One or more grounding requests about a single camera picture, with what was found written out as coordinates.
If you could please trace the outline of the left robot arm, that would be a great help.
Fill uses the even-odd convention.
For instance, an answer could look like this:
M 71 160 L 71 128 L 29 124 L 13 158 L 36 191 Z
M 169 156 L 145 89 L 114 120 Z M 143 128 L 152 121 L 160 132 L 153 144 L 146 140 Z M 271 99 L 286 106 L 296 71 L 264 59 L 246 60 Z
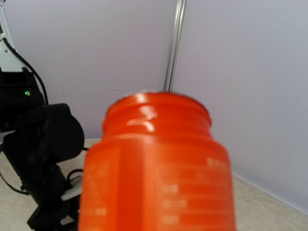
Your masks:
M 0 11 L 0 151 L 21 181 L 18 193 L 37 208 L 27 221 L 34 231 L 75 231 L 80 190 L 59 167 L 84 148 L 84 132 L 65 103 L 49 104 L 44 83 L 17 52 Z

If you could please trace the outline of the orange pill bottle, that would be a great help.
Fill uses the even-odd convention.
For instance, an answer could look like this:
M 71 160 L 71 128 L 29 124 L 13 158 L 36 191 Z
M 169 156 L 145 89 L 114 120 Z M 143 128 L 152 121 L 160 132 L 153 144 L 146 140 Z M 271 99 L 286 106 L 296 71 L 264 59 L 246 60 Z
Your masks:
M 113 103 L 85 158 L 80 231 L 234 231 L 231 163 L 193 98 L 138 92 Z

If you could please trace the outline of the left aluminium frame post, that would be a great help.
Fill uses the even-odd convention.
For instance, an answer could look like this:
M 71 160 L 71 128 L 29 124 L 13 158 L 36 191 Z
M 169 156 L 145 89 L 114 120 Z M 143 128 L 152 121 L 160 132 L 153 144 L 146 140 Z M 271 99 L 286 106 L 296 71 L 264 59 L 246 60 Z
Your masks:
M 180 48 L 180 40 L 182 35 L 182 28 L 185 18 L 187 0 L 178 0 L 176 5 L 176 12 L 174 24 L 171 34 L 170 46 L 168 49 L 167 67 L 163 84 L 163 91 L 172 92 L 176 65 L 178 60 L 178 53 Z

